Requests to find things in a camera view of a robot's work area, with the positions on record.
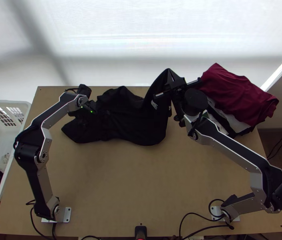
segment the black cable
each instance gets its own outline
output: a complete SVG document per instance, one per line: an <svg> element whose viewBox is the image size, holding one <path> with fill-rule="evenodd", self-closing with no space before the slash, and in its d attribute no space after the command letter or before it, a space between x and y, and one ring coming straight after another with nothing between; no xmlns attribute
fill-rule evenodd
<svg viewBox="0 0 282 240"><path fill-rule="evenodd" d="M280 145L280 147L278 148L278 150L276 151L276 153L275 153L272 157L268 158L268 160L270 160L271 158L273 158L274 156L276 156L276 154L279 152L280 148L282 148L282 144Z"/></svg>
<svg viewBox="0 0 282 240"><path fill-rule="evenodd" d="M56 236L55 236L55 228L56 228L56 224L57 222L53 223L53 226L52 226L52 237L53 237L53 240L57 240ZM100 238L96 237L96 236L93 236L93 235L87 235L85 237L83 237L81 240L85 239L85 238L95 238L97 240L100 240Z"/></svg>
<svg viewBox="0 0 282 240"><path fill-rule="evenodd" d="M215 201L221 201L221 202L224 202L222 199L218 199L218 198L213 199L213 200L209 203L209 205L208 205L208 210L209 210L209 213L210 213L212 216L216 217L216 218L223 217L223 216L224 216L224 214L221 214L221 215L219 215L219 216L216 216L216 215L212 214L212 212L211 212L211 204L212 204L212 203L214 203Z"/></svg>
<svg viewBox="0 0 282 240"><path fill-rule="evenodd" d="M224 228L224 227L230 228L231 230L234 229L233 226L228 225L228 224L226 224L226 225L214 225L214 226L209 226L209 227L201 228L200 230L195 231L195 232L189 234L188 236L184 237L182 240L185 240L185 239L187 239L187 238L189 238L189 237L192 237L193 235L195 235L195 234L197 234L197 233L199 233L199 232L202 232L202 231L204 231L204 230L207 230L207 229L211 229L211 228Z"/></svg>
<svg viewBox="0 0 282 240"><path fill-rule="evenodd" d="M35 227L34 222L33 222L33 216L32 216L32 211L33 211L33 209L34 209L34 208L31 208L30 217L31 217L31 222L32 222L32 226L33 226L34 230L35 230L38 234L40 234L42 237L44 237L45 239L47 239L47 240L52 240L51 238L48 238L47 236L45 236L45 235L43 235L42 233L40 233L39 230L37 230L37 228Z"/></svg>
<svg viewBox="0 0 282 240"><path fill-rule="evenodd" d="M33 200L31 200L31 201L29 201L29 202L27 202L25 205L34 205L34 202L35 202L35 199L33 199Z"/></svg>
<svg viewBox="0 0 282 240"><path fill-rule="evenodd" d="M81 240L86 239L86 238L94 238L94 239L100 240L100 238L93 236L93 235L87 235L87 236L83 237Z"/></svg>
<svg viewBox="0 0 282 240"><path fill-rule="evenodd" d="M270 153L268 154L267 158L269 159L270 155L272 154L272 152L274 151L274 149L276 148L276 146L282 141L282 138L276 143L276 145L272 148L272 150L270 151Z"/></svg>
<svg viewBox="0 0 282 240"><path fill-rule="evenodd" d="M259 233L259 235L260 235L261 237L263 237L265 240L269 240L269 239L267 239L263 234Z"/></svg>
<svg viewBox="0 0 282 240"><path fill-rule="evenodd" d="M75 90L78 90L78 89L81 89L81 88L68 88L68 89L65 89L64 91L67 92L67 91L73 91L74 93L77 93Z"/></svg>
<svg viewBox="0 0 282 240"><path fill-rule="evenodd" d="M57 224L57 222L54 222L54 223L53 223L53 226L52 226L52 237L53 237L53 240L57 240L57 239L56 239L56 236L55 236L56 224Z"/></svg>
<svg viewBox="0 0 282 240"><path fill-rule="evenodd" d="M198 213L189 212L189 213L187 213L186 215L183 216L183 218L182 218L182 220L181 220L181 222L180 222L180 225L179 225L179 239L181 239L181 227L182 227L182 223L183 223L184 219L186 218L186 216L188 216L188 215L196 215L196 216L201 217L201 218L203 218L203 219L205 219L205 220L208 220L208 221L210 221L210 222L217 222L217 221L223 219L224 216L225 216L225 215L223 215L222 217L220 217L220 218L218 218L218 219L211 220L211 219L208 219L208 218L206 218L206 217L204 217L204 216L201 216L201 215L198 214Z"/></svg>
<svg viewBox="0 0 282 240"><path fill-rule="evenodd" d="M219 221L219 220L221 220L221 219L223 219L223 218L225 217L225 214L221 214L221 215L219 215L219 216L216 216L216 215L213 215L213 214L211 213L211 210L210 210L211 204L212 204L213 202L215 202L215 201L221 201L221 202L224 202L224 201L223 201L222 199L216 198L216 199L213 199L213 200L209 203L209 205L208 205L209 213L210 213L212 216L216 217L217 219L213 219L213 220L212 220L212 219L208 219L208 218L206 218L206 217L204 217L204 216L202 216L202 215L200 215L200 214L198 214L198 213L195 213L195 212L189 212L189 213L187 213L186 215L183 216L183 218L182 218L182 220L181 220L181 222L180 222L180 225L179 225L179 240L181 240L181 227L182 227L182 223L183 223L184 219L185 219L188 215L196 215L196 216L201 217L201 218L203 218L203 219L205 219L205 220L207 220L207 221L210 221L210 222L217 222L217 221Z"/></svg>

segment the clothing pile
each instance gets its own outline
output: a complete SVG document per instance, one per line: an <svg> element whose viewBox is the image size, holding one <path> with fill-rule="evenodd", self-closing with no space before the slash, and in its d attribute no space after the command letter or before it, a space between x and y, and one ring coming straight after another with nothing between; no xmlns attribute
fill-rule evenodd
<svg viewBox="0 0 282 240"><path fill-rule="evenodd" d="M125 86L107 90L97 97L97 114L85 109L71 113L75 119L62 131L76 143L113 138L144 146L160 143L171 116L171 96L154 100L153 95L166 90L168 70L157 77L145 98ZM251 132L267 116L272 117L279 102L246 77L230 73L217 63L203 73L201 80L197 89L208 97L209 118L232 138Z"/></svg>
<svg viewBox="0 0 282 240"><path fill-rule="evenodd" d="M220 130L234 138L251 132L272 117L279 100L215 63L201 77L198 87L208 97L209 118Z"/></svg>

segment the robotic arm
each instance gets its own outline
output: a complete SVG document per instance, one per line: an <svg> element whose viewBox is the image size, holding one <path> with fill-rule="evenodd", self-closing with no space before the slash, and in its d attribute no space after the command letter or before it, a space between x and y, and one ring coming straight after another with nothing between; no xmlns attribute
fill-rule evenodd
<svg viewBox="0 0 282 240"><path fill-rule="evenodd" d="M33 119L31 125L15 139L14 157L26 171L35 198L37 216L55 222L69 222L71 208L61 207L53 195L46 163L52 137L49 129L68 113L85 108L95 113L95 102L89 101L91 89L81 84L77 93L64 92L59 101Z"/></svg>
<svg viewBox="0 0 282 240"><path fill-rule="evenodd" d="M200 79L186 83L172 70L164 92L154 98L169 95L177 115L174 120L186 127L187 135L194 141L211 145L228 156L250 173L252 192L242 197L231 195L218 208L227 223L240 214L265 210L278 213L282 210L282 170L272 166L264 157L221 133L217 126L205 117L207 97L193 86ZM85 108L96 113L95 102L89 101L91 89L80 85L77 93L64 92L59 102L36 117L21 132L14 143L17 163L26 171L35 198L34 212L37 216L55 222L68 222L71 208L61 207L53 195L46 163L52 142L49 129L66 114Z"/></svg>
<svg viewBox="0 0 282 240"><path fill-rule="evenodd" d="M231 195L219 206L224 220L229 224L240 214L265 210L267 213L279 213L282 210L282 170L272 166L267 159L234 139L221 133L217 126L204 117L208 107L206 95L193 86L200 79L186 83L169 70L166 90L156 94L155 98L169 94L181 127L186 127L188 136L203 145L211 145L229 157L232 161L250 173L252 192L242 197Z"/></svg>

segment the wooden table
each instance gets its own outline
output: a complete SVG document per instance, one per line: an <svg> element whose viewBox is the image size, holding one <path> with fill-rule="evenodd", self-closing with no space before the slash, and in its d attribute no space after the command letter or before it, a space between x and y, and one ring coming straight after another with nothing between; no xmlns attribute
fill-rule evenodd
<svg viewBox="0 0 282 240"><path fill-rule="evenodd" d="M110 87L92 87L96 100ZM38 87L25 126L58 101L65 87ZM145 96L147 87L130 87ZM58 224L58 236L131 237L134 227L147 226L149 236L178 234L188 212L209 216L207 205L215 198L227 199L249 192L249 173L210 146L187 137L173 118L166 138L155 146L138 146L124 140L76 144L62 133L64 117L50 132L53 143L47 163L53 192L64 206L72 207L70 223ZM264 156L257 130L237 140ZM25 171L13 162L0 205L0 233L36 235L27 201L33 194ZM265 211L240 216L235 230L215 228L201 235L226 235L282 231L282 212ZM51 224L34 216L37 228L51 235ZM182 225L186 236L214 225L189 216Z"/></svg>

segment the metal bracket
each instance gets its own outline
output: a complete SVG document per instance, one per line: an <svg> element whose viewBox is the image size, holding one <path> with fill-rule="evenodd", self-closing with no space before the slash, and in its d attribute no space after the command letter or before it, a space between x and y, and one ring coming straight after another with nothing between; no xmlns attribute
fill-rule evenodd
<svg viewBox="0 0 282 240"><path fill-rule="evenodd" d="M64 210L64 217L63 217L63 223L68 223L70 221L70 217L71 217L71 208L70 207L65 207ZM52 221L52 220L47 220L45 218L41 218L41 222L56 222L56 221Z"/></svg>
<svg viewBox="0 0 282 240"><path fill-rule="evenodd" d="M221 210L220 210L220 206L211 206L210 207L210 211L213 215L216 215L216 216L220 216L222 214ZM211 219L212 220L215 220L217 219L215 216L211 215ZM218 222L225 222L226 220L223 218L223 219L220 219ZM236 217L233 222L240 222L240 216Z"/></svg>

